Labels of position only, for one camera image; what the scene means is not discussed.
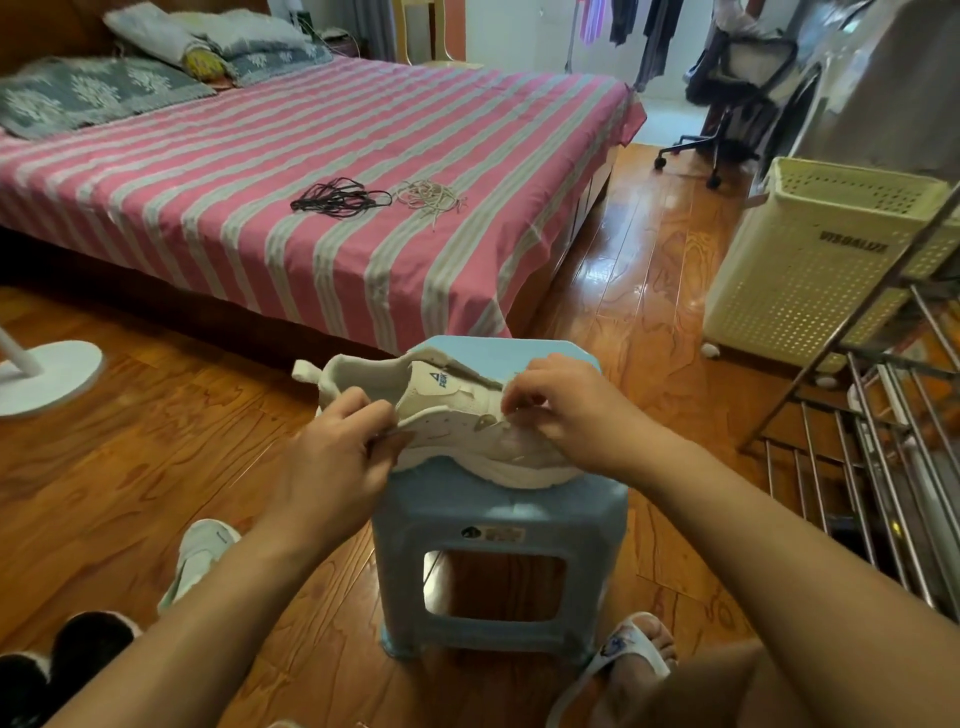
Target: black chair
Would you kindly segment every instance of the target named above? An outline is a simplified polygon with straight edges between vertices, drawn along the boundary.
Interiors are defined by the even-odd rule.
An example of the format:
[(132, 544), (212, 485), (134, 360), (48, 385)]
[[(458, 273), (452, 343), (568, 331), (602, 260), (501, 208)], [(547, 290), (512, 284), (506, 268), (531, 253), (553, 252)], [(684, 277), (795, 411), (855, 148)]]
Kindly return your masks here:
[[(684, 134), (672, 147), (661, 149), (654, 160), (655, 169), (666, 166), (665, 153), (677, 155), (686, 149), (709, 150), (713, 154), (713, 172), (707, 180), (708, 189), (720, 186), (717, 168), (726, 156), (725, 151), (730, 140), (727, 131), (737, 109), (757, 102), (771, 103), (767, 94), (780, 83), (790, 71), (797, 59), (797, 43), (784, 37), (731, 36), (714, 26), (710, 31), (707, 49), (700, 55), (696, 64), (686, 73), (686, 100), (695, 106), (723, 106), (723, 114), (710, 135)], [(762, 49), (771, 56), (783, 56), (783, 62), (777, 66), (770, 77), (758, 85), (752, 81), (737, 77), (732, 72), (732, 54), (738, 47)], [(752, 150), (739, 152), (741, 158), (758, 158)]]

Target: shoe tongue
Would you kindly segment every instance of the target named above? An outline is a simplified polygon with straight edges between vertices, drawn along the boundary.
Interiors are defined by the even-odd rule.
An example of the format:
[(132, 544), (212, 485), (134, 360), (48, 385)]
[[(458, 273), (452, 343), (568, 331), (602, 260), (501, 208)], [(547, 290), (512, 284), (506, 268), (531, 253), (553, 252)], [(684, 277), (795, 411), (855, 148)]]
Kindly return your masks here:
[(425, 361), (412, 362), (410, 381), (396, 403), (397, 417), (403, 421), (428, 407), (441, 405), (477, 415), (500, 414), (499, 398), (482, 384), (461, 379)]

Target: black shoe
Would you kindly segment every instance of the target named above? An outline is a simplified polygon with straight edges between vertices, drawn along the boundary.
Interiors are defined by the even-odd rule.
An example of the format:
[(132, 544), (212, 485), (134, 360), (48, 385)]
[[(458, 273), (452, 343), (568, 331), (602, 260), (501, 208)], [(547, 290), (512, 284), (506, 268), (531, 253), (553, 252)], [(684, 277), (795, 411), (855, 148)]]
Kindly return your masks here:
[(0, 655), (0, 728), (37, 728), (50, 715), (50, 664), (38, 655)]
[(140, 635), (116, 612), (82, 612), (57, 633), (50, 655), (52, 716)]

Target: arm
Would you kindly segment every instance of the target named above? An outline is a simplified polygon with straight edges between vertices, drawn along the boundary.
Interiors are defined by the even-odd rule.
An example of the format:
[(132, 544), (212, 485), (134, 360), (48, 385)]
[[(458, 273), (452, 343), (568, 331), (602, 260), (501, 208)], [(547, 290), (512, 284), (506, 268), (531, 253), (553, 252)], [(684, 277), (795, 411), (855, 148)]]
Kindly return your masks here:
[(372, 514), (406, 440), (368, 442), (395, 424), (390, 404), (356, 388), (330, 404), (292, 446), (260, 522), (48, 728), (215, 726), (287, 604)]
[(503, 407), (581, 468), (647, 496), (825, 725), (960, 725), (956, 625), (654, 423), (588, 364), (556, 354), (531, 362)]

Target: bed frame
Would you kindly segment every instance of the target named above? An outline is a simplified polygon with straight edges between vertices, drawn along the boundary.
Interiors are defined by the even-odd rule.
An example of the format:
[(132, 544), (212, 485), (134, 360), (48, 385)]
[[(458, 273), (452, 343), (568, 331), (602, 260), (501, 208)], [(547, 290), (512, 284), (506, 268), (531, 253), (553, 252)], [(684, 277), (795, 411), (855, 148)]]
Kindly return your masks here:
[[(0, 0), (0, 28), (9, 42), (0, 47), (0, 75), (44, 56), (110, 55), (113, 42), (100, 20), (104, 12), (138, 0)], [(249, 8), (269, 12), (266, 0), (154, 0), (168, 11), (221, 12)], [(507, 313), (514, 337), (529, 327), (550, 283), (580, 231), (587, 213), (607, 189), (617, 148), (597, 170), (558, 235), (549, 260), (523, 283)], [(0, 282), (63, 291), (106, 303), (178, 330), (202, 341), (271, 365), (289, 366), (292, 359), (318, 364), (335, 353), (367, 358), (388, 354), (313, 328), (270, 319), (234, 303), (179, 290), (138, 271), (87, 257), (0, 228), (0, 245), (10, 256)]]

